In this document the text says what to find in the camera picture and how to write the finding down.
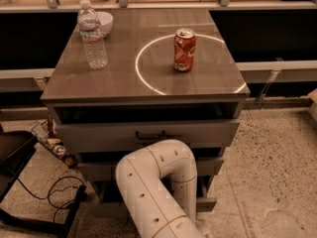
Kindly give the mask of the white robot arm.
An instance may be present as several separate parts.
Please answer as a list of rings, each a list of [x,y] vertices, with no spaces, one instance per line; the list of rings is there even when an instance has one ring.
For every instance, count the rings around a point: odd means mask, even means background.
[[[196,162],[186,144],[164,140],[125,156],[116,182],[142,238],[203,238],[195,225]]]

